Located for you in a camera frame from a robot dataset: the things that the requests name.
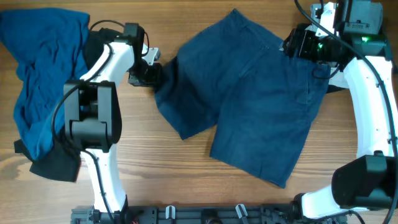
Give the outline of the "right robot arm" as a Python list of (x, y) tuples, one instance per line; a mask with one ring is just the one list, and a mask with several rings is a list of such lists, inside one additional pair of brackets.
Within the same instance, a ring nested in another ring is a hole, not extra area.
[(310, 25), (293, 29), (281, 49), (331, 66), (326, 79), (351, 93), (358, 149), (354, 161), (335, 170), (330, 185), (297, 195), (288, 219), (319, 223), (387, 210), (389, 223), (397, 209), (397, 106), (383, 7), (372, 1), (320, 1), (305, 17)]

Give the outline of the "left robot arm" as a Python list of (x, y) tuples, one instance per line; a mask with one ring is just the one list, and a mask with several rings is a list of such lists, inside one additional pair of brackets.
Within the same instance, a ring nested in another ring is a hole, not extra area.
[(104, 43), (103, 53), (89, 72), (63, 87), (54, 109), (64, 109), (62, 146), (77, 152), (88, 167), (94, 204), (72, 211), (72, 223), (132, 223), (127, 195), (119, 178), (116, 159), (122, 132), (117, 87), (125, 74), (133, 86), (155, 87), (162, 66), (160, 51), (150, 47), (143, 27), (123, 25), (123, 33)]

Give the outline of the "navy blue shorts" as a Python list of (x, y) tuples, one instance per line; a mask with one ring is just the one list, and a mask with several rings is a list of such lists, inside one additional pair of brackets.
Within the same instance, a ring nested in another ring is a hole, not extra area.
[(284, 188), (328, 89), (330, 68), (231, 11), (183, 44), (155, 102), (182, 139), (215, 128), (210, 156)]

